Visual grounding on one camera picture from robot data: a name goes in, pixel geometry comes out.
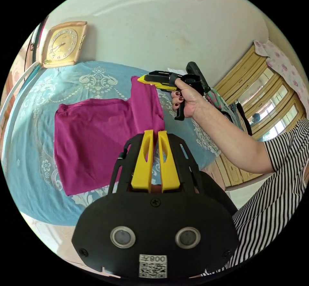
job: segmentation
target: qr code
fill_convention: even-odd
[[[139,277],[167,278],[167,263],[140,263]]]

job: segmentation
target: striped shirt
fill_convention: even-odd
[[[274,169],[272,174],[233,216],[239,246],[220,270],[231,268],[266,248],[294,214],[306,184],[304,173],[309,161],[309,120],[264,142]],[[202,276],[216,272],[207,272]]]

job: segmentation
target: person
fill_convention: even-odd
[[[255,114],[252,116],[252,123],[250,124],[250,126],[253,127],[253,126],[256,125],[258,122],[260,122],[260,120],[261,120],[260,114],[255,113]]]
[[[258,142],[240,130],[180,79],[172,92],[173,110],[185,103],[184,116],[194,119],[226,158],[238,168],[271,174],[234,215],[240,244],[222,271],[266,248],[295,212],[309,181],[309,120],[301,119],[289,132]],[[215,272],[202,273],[209,275]]]

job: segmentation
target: wooden cabinet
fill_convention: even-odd
[[[254,45],[235,67],[217,84],[217,92],[228,105],[238,101],[245,112],[252,137],[267,141],[291,130],[305,117],[305,110],[297,94],[285,80],[270,69],[266,58],[255,53]],[[225,186],[233,186],[257,178],[234,166],[221,154],[216,159]]]

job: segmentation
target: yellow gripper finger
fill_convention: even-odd
[[[152,164],[154,154],[154,131],[144,132],[143,141],[137,157],[131,186],[134,189],[151,191]]]
[[[166,131],[161,131],[158,133],[158,141],[159,141],[159,155],[160,155],[161,185],[163,193],[164,191],[167,190],[178,189],[180,187],[180,181]]]

